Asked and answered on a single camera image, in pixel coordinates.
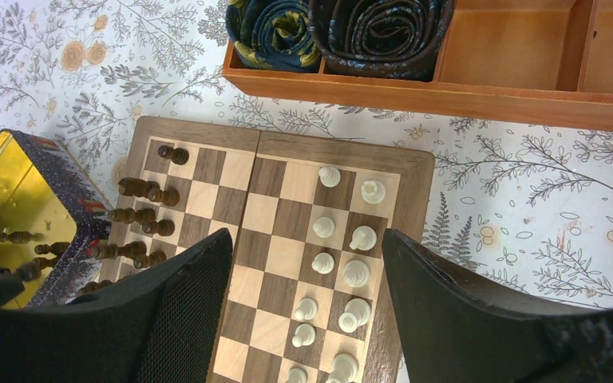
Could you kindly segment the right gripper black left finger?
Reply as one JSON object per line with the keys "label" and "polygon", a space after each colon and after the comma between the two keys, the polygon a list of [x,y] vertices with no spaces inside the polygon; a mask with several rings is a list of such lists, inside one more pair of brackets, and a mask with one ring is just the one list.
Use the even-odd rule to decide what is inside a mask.
{"label": "right gripper black left finger", "polygon": [[205,382],[232,251],[222,228],[64,305],[0,308],[0,382]]}

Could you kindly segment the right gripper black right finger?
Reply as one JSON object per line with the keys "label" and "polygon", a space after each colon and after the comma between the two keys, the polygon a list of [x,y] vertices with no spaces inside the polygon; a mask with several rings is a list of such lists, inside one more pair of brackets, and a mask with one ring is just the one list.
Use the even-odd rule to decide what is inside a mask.
{"label": "right gripper black right finger", "polygon": [[396,229],[382,255],[412,382],[613,382],[613,309],[519,292]]}

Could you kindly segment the gold tin box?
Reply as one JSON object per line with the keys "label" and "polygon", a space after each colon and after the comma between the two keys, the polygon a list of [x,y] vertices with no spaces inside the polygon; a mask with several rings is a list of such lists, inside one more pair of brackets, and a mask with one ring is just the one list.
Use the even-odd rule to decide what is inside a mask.
{"label": "gold tin box", "polygon": [[101,262],[90,250],[109,237],[106,212],[112,204],[54,140],[28,133],[0,131],[0,232],[28,231],[24,244],[0,243],[0,267],[15,271],[37,258],[38,244],[70,242],[53,267],[25,282],[25,290],[6,309],[66,303],[99,275]]}

